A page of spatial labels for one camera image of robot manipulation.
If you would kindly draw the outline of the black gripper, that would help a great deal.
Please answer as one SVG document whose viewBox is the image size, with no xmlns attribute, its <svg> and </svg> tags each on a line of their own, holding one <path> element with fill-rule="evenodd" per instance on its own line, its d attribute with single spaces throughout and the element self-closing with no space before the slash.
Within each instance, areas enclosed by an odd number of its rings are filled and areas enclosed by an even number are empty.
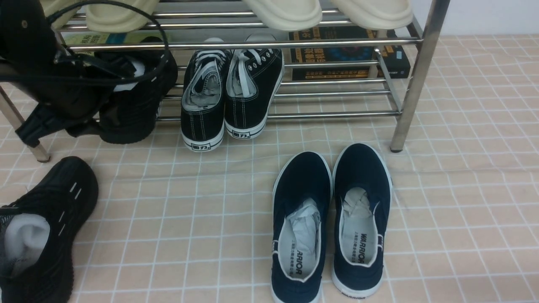
<svg viewBox="0 0 539 303">
<path fill-rule="evenodd" d="M 29 94 L 38 106 L 16 128 L 22 142 L 36 147 L 41 138 L 67 130 L 97 134 L 93 117 L 116 88 L 116 80 L 137 77 L 137 61 L 121 54 L 60 54 L 40 63 L 1 59 L 1 79 Z"/>
</svg>

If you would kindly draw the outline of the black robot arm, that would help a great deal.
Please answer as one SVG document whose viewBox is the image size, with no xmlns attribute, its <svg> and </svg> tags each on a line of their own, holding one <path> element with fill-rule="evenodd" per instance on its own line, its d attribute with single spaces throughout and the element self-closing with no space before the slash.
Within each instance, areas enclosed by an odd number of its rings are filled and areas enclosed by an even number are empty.
<svg viewBox="0 0 539 303">
<path fill-rule="evenodd" d="M 110 144 L 144 139 L 143 128 L 126 123 L 120 101 L 136 85 L 143 67 L 121 52 L 73 53 L 62 44 L 38 0 L 1 2 L 1 80 L 15 84 L 37 102 L 16 134 L 27 146 L 67 130 L 73 136 L 100 136 Z"/>
</svg>

